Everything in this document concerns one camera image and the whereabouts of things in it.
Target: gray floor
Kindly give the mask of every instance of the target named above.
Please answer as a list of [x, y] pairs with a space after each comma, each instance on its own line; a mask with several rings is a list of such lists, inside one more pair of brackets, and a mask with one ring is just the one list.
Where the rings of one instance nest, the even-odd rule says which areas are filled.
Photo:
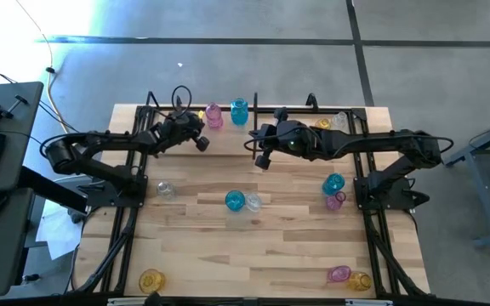
[[[80, 10], [78, 2], [22, 2], [49, 34], [351, 38], [343, 0], [97, 0]], [[490, 0], [354, 3], [363, 39], [490, 41]], [[0, 71], [21, 81], [45, 81], [45, 44], [1, 38], [9, 31], [37, 34], [14, 3], [8, 6], [0, 12]], [[45, 14], [54, 11], [58, 14]], [[2, 22], [12, 26], [4, 31]], [[198, 103], [251, 99], [258, 91], [266, 104], [302, 105], [314, 92], [322, 105], [364, 105], [353, 47], [54, 43], [52, 48], [59, 72], [54, 100], [80, 130], [104, 129], [115, 103], [143, 103], [148, 90], [167, 102], [181, 83]], [[490, 126], [490, 48], [365, 48], [364, 53], [374, 103], [390, 107], [396, 128], [448, 136], [459, 148]], [[33, 135], [45, 139], [57, 133], [59, 125], [39, 113]], [[37, 150], [31, 143], [26, 165], [56, 178]], [[432, 292], [490, 302], [490, 248], [471, 243], [487, 227], [466, 168], [437, 167], [413, 176], [415, 188], [431, 196], [417, 219]], [[33, 256], [48, 254], [39, 249]], [[13, 288], [9, 296], [62, 292], [68, 264], [69, 258], [29, 264], [28, 271], [41, 271], [45, 283]]]

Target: wooden tabletop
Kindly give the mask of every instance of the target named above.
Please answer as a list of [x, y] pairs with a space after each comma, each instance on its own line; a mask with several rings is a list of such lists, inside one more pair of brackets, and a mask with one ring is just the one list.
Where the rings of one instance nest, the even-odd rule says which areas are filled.
[[[115, 105], [109, 129], [131, 131], [136, 106]], [[371, 132], [391, 130], [387, 108], [366, 111]], [[327, 283], [328, 269], [342, 264], [371, 275], [362, 214], [352, 189], [356, 176], [352, 155], [310, 162], [274, 152], [270, 169], [264, 171], [242, 146], [250, 139], [252, 117], [247, 127], [237, 127], [229, 114], [224, 116], [222, 130], [204, 128], [202, 135], [211, 141], [206, 152], [189, 142], [158, 159], [149, 157], [149, 188], [135, 230], [125, 295], [144, 295], [139, 288], [141, 273], [158, 269], [167, 279], [160, 291], [163, 296], [373, 298], [373, 288], [353, 292], [345, 284]], [[323, 117], [289, 119], [314, 125]], [[273, 115], [259, 115], [259, 125], [273, 121]], [[106, 152], [102, 161], [116, 166], [124, 164], [125, 157], [125, 152]], [[376, 153], [378, 169], [397, 157], [395, 152]], [[347, 200], [337, 212], [328, 211], [321, 196], [321, 184], [330, 173], [341, 173], [346, 181]], [[156, 184], [161, 180], [176, 186], [176, 199], [157, 197]], [[230, 190], [257, 193], [263, 200], [261, 210], [231, 212], [224, 202]], [[112, 207], [101, 208], [86, 224], [75, 266], [77, 284], [87, 280], [105, 256], [114, 214]], [[396, 258], [418, 287], [429, 291], [412, 219], [387, 211], [387, 223]], [[389, 290], [386, 264], [379, 258]], [[119, 266], [120, 257], [111, 287]]]

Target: paper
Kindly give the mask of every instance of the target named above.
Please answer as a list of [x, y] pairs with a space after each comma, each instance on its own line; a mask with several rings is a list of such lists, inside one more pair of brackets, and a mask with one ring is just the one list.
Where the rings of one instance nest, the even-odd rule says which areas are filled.
[[46, 241], [50, 258], [55, 260], [75, 250], [81, 241], [82, 231], [83, 222], [74, 224], [66, 208], [46, 200], [35, 240]]

